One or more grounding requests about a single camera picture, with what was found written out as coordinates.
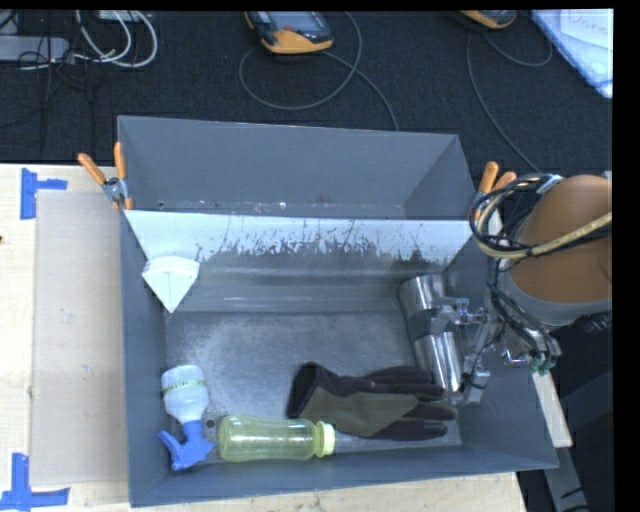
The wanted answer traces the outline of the shiny metal gripper finger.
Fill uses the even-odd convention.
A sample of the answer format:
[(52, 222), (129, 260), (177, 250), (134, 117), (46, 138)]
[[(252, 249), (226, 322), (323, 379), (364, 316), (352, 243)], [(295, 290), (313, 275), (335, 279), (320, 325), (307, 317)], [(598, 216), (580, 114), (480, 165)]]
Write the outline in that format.
[(465, 322), (469, 300), (448, 294), (441, 274), (423, 274), (399, 286), (399, 301), (409, 328), (444, 328)]
[(413, 342), (417, 365), (430, 372), (444, 396), (455, 406), (478, 406), (490, 371), (480, 354), (469, 352), (462, 338), (452, 331), (428, 334)]

